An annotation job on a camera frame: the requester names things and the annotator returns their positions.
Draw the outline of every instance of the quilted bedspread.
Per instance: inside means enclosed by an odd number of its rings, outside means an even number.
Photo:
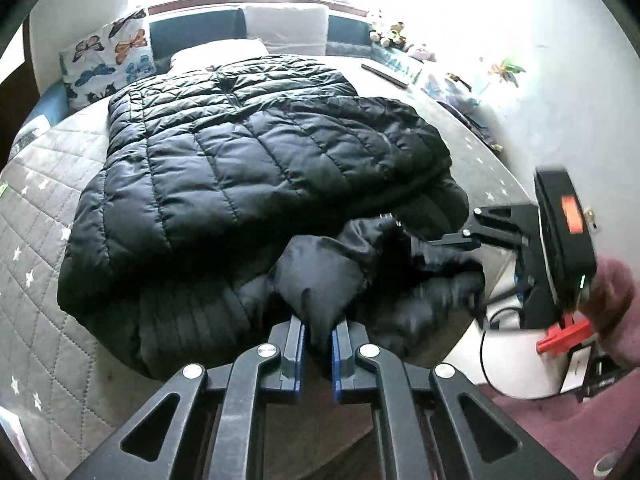
[[[436,126],[452,152],[453,177],[468,193],[471,207],[527,200],[509,171],[435,102],[414,98],[365,72],[357,59],[323,61],[338,64],[361,95],[405,100]],[[80,193],[104,162],[106,118],[106,100],[72,115],[24,147],[0,176],[8,184],[0,196],[0,406],[20,416],[47,480],[65,478],[160,385],[117,361],[56,303],[60,263]],[[508,256],[482,251],[491,287]],[[318,413],[314,442],[324,442],[321,433],[331,416]],[[332,427],[326,440],[333,447],[326,459],[369,424],[364,413],[361,422],[350,420],[345,435]],[[294,426],[309,431],[301,420]],[[294,453],[303,441],[291,428],[287,452]],[[285,471],[276,461],[267,466],[266,477],[301,473]]]

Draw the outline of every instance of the red clip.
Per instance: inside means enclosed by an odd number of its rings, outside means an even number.
[[[536,343],[536,351],[538,354],[550,352],[551,355],[557,356],[567,352],[593,334],[595,332],[588,319],[576,323],[571,314],[565,314],[564,329],[561,329],[557,324],[553,325],[546,332],[546,337]]]

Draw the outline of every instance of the plush toys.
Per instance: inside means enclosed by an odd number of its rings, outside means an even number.
[[[370,11],[367,14],[367,22],[369,23],[369,39],[374,43],[380,43],[382,39],[382,30],[385,26],[385,22],[382,19],[382,12],[380,10]]]
[[[396,22],[389,27],[385,27],[382,12],[380,10],[371,11],[367,14],[367,22],[369,23],[369,39],[374,43],[379,43],[384,48],[394,46],[404,49],[406,38],[400,33],[404,29],[403,22]]]
[[[384,48],[388,48],[393,45],[400,50],[404,49],[406,38],[402,36],[402,34],[400,34],[403,29],[403,22],[397,22],[391,25],[389,27],[389,30],[382,35],[382,38],[380,39],[380,45],[382,45]]]
[[[425,43],[407,44],[405,52],[418,61],[436,61],[435,54],[429,50]]]

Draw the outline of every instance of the orange label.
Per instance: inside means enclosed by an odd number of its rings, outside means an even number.
[[[582,234],[584,225],[582,224],[582,215],[578,209],[578,203],[575,201],[575,196],[565,195],[562,197],[562,211],[564,211],[569,232],[572,235]]]

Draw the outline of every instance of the screw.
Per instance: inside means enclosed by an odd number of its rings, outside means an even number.
[[[275,347],[275,345],[266,343],[264,345],[260,345],[258,346],[258,355],[260,357],[271,357],[276,355],[276,352],[278,351],[278,349]]]
[[[443,379],[450,379],[456,373],[456,369],[446,363],[439,364],[433,369],[433,371],[438,377],[442,377]]]
[[[360,347],[360,355],[364,357],[375,357],[380,353],[380,348],[376,345],[366,344]]]
[[[202,375],[202,366],[197,365],[197,364],[186,365],[182,369],[182,374],[187,379],[197,379],[198,377],[200,377]]]

